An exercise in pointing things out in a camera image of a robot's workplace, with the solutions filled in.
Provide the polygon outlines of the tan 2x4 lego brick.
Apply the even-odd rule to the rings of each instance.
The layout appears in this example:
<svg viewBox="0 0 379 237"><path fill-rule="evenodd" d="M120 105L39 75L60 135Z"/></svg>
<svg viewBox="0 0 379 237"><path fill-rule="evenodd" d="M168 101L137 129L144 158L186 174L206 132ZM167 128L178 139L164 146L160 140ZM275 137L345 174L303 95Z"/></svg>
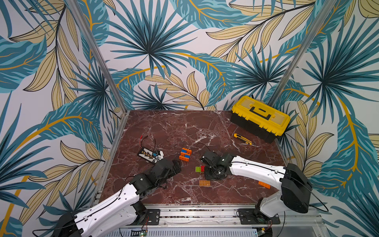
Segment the tan 2x4 lego brick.
<svg viewBox="0 0 379 237"><path fill-rule="evenodd" d="M208 180L199 180L199 186L201 186L201 187L210 187L211 186L211 182L208 181Z"/></svg>

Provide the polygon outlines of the orange 2x4 lego brick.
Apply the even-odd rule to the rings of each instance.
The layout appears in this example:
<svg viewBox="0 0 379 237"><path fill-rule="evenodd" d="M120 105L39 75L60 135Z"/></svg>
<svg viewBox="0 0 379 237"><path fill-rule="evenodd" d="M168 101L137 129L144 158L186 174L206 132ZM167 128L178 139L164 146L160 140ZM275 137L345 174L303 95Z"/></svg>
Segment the orange 2x4 lego brick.
<svg viewBox="0 0 379 237"><path fill-rule="evenodd" d="M185 154L191 155L192 154L192 150L189 150L189 149L186 149L186 148L182 148L181 153L185 153Z"/></svg>
<svg viewBox="0 0 379 237"><path fill-rule="evenodd" d="M185 161L185 162L189 161L189 158L184 157L184 156L179 156L179 159L182 160L182 161Z"/></svg>

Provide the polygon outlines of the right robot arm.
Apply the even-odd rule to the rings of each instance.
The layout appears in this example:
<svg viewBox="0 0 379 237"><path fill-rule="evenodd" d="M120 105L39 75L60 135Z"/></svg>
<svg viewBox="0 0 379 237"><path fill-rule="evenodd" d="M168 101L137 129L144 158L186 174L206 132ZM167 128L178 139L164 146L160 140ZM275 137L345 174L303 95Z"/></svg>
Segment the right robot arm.
<svg viewBox="0 0 379 237"><path fill-rule="evenodd" d="M206 180L222 180L228 175L243 176L277 189L275 194L259 199L253 212L256 218L268 220L287 210L308 213L312 185L295 164L273 166L229 153L219 156L213 151L205 152L200 161L206 164Z"/></svg>

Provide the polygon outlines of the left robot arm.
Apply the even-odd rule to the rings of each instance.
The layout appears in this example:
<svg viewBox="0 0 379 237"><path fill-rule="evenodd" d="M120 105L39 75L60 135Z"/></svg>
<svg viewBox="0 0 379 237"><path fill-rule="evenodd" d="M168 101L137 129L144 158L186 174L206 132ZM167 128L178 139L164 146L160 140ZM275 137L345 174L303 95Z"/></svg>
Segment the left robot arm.
<svg viewBox="0 0 379 237"><path fill-rule="evenodd" d="M126 225L145 225L148 214L142 199L181 172L178 160L162 159L144 173L133 176L120 191L81 212L64 214L53 237L104 237Z"/></svg>

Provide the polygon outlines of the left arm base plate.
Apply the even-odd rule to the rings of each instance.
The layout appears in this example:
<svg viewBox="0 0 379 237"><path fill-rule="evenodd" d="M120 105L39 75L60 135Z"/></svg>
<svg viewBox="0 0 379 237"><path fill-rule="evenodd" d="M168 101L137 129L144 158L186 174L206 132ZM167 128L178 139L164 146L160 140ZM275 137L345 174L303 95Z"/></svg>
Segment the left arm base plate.
<svg viewBox="0 0 379 237"><path fill-rule="evenodd" d="M137 213L137 217L129 225L153 225L156 226L159 224L160 220L160 209L147 209L142 212Z"/></svg>

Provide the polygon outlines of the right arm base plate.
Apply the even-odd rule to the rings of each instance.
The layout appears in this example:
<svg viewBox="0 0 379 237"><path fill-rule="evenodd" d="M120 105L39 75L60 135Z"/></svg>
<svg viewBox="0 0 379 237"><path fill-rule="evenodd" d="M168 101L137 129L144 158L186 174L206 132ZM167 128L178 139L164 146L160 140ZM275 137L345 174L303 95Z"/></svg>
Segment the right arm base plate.
<svg viewBox="0 0 379 237"><path fill-rule="evenodd" d="M240 219L241 225L276 225L281 223L277 214L273 217L267 217L260 211L256 211L254 208L240 208L236 213Z"/></svg>

